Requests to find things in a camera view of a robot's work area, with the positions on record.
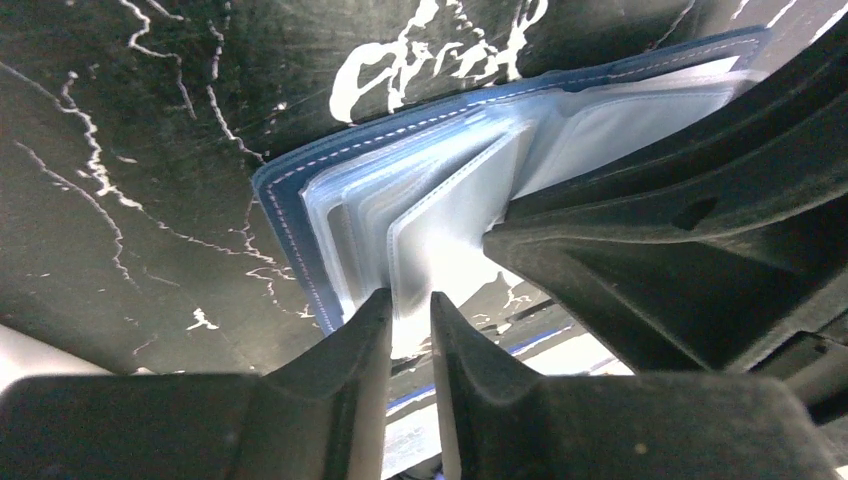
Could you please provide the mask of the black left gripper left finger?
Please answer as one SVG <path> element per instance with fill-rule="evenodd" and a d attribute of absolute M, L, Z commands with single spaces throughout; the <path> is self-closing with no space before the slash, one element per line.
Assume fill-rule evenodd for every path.
<path fill-rule="evenodd" d="M 392 300 L 263 376 L 39 376 L 1 396 L 5 479 L 377 479 Z"/>

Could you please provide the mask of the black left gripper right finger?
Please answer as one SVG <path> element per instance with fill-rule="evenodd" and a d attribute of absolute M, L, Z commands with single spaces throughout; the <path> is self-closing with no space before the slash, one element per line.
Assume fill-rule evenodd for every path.
<path fill-rule="evenodd" d="M 834 479 L 801 402 L 754 375 L 546 376 L 523 363 L 494 397 L 471 349 L 501 355 L 450 299 L 430 300 L 448 479 Z"/>

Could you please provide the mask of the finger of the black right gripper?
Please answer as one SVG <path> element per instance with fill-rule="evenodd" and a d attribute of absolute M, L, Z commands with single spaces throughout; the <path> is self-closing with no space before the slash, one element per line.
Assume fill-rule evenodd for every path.
<path fill-rule="evenodd" d="M 634 369 L 751 369 L 847 310 L 847 33 L 715 113 L 513 201 L 485 254 Z"/>

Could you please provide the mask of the blue leather card holder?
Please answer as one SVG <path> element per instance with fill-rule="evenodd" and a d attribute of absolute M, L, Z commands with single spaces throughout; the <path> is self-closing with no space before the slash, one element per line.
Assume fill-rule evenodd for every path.
<path fill-rule="evenodd" d="M 497 273 L 482 237 L 515 198 L 591 172 L 726 105 L 768 43 L 746 27 L 611 63 L 448 97 L 261 167 L 253 188 L 321 329 L 392 292 L 403 336 L 432 291 Z"/>

